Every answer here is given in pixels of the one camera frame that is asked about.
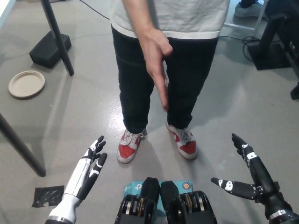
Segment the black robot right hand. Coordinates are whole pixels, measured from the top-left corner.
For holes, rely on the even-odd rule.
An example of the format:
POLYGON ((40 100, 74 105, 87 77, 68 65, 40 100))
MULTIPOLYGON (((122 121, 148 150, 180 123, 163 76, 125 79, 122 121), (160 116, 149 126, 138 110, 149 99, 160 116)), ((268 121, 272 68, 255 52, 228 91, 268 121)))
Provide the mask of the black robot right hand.
POLYGON ((215 177, 211 179, 211 182, 231 195, 263 204, 266 210, 285 210, 287 205, 279 192, 278 185, 273 181, 253 147, 235 133, 232 134, 232 141, 237 153, 243 158, 250 171, 253 184, 215 177))

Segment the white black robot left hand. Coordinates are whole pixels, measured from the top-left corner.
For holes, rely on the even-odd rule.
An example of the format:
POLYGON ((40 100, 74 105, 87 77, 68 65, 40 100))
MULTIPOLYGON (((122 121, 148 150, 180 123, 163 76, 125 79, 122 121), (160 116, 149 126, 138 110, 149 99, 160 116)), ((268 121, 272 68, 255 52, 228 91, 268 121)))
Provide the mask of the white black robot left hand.
POLYGON ((105 143, 104 136, 100 136, 88 147, 68 181, 61 202, 50 212, 47 224, 76 222, 76 209, 86 199, 107 159, 107 153, 100 153, 105 143))

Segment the person's bare right hand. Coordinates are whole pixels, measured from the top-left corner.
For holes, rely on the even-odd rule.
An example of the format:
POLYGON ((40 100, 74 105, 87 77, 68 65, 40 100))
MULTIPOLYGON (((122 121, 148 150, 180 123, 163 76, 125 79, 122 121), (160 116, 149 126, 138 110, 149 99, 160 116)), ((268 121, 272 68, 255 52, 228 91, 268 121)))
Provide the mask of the person's bare right hand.
POLYGON ((168 110, 168 96, 166 91, 166 79, 163 68, 165 56, 169 56, 173 48, 168 38, 158 29, 150 28, 143 30, 139 36, 148 74, 157 88, 162 108, 168 110))

